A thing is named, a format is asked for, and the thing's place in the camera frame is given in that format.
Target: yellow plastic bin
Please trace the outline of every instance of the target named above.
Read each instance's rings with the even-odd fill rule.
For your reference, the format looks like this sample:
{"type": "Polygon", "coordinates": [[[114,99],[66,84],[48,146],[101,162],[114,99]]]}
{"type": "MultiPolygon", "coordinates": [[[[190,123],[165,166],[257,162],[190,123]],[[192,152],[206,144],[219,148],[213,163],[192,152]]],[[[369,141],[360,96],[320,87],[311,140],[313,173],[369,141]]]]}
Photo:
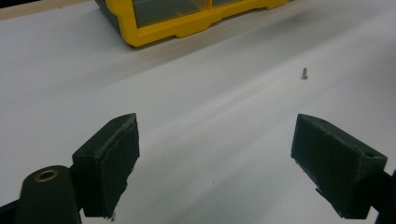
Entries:
{"type": "Polygon", "coordinates": [[[289,0],[95,0],[122,38],[139,47],[169,36],[184,37],[223,18],[289,0]]]}

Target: small metal screw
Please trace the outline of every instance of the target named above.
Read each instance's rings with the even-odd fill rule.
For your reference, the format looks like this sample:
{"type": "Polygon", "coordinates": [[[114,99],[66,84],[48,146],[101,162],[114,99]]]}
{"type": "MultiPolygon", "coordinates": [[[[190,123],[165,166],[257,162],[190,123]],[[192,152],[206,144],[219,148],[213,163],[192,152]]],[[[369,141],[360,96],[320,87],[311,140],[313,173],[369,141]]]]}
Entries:
{"type": "Polygon", "coordinates": [[[308,69],[305,67],[303,70],[303,76],[301,77],[302,80],[308,79],[308,69]]]}

